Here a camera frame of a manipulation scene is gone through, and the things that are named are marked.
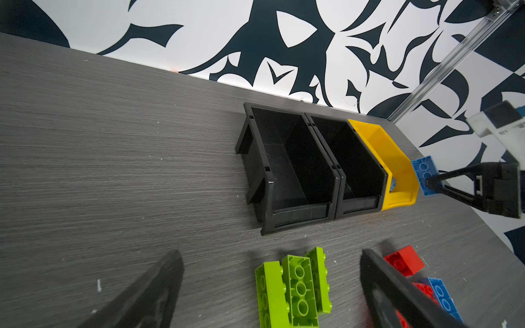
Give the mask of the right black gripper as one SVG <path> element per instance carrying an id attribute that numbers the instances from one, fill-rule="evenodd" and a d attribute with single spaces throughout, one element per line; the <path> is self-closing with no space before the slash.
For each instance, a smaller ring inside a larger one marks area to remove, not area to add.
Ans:
<path id="1" fill-rule="evenodd" d="M 442 184 L 458 176 L 474 176 L 474 193 Z M 522 213 L 521 170 L 517 163 L 470 165 L 425 179 L 425 186 L 483 212 L 519 219 Z"/>

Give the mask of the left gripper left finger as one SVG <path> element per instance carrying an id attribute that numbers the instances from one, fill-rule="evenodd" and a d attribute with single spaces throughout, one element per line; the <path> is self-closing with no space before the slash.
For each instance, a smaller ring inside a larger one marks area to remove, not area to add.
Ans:
<path id="1" fill-rule="evenodd" d="M 180 251 L 170 250 L 80 327 L 169 327 L 183 282 Z"/>

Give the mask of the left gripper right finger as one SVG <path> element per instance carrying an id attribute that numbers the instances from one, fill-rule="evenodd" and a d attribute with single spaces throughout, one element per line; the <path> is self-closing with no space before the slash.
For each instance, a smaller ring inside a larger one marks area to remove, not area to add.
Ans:
<path id="1" fill-rule="evenodd" d="M 360 281 L 374 327 L 465 327 L 371 249 L 360 257 Z"/>

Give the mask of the blue lego brick large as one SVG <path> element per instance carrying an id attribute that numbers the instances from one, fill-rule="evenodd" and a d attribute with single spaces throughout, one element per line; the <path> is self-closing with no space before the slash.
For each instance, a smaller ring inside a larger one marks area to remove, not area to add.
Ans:
<path id="1" fill-rule="evenodd" d="M 440 191 L 431 189 L 426 183 L 426 179 L 439 175 L 439 172 L 431 156 L 412 160 L 412 167 L 424 196 L 440 194 Z"/>

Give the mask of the small red lego brick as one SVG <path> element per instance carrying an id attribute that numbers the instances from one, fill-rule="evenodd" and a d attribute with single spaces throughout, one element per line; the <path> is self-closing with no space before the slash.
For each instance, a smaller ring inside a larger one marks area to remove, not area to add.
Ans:
<path id="1" fill-rule="evenodd" d="M 414 276 L 425 267 L 424 262 L 411 245 L 385 256 L 384 260 L 404 277 Z"/>

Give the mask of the blue lego brick front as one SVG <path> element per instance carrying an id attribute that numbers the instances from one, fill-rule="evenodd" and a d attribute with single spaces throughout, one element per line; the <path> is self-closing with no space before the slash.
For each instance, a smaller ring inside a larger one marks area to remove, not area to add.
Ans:
<path id="1" fill-rule="evenodd" d="M 443 280 L 434 277 L 425 277 L 420 280 L 420 283 L 425 284 L 430 289 L 432 289 L 431 296 L 439 303 L 443 310 L 455 317 L 458 321 L 463 322 L 463 319 L 459 314 Z"/>

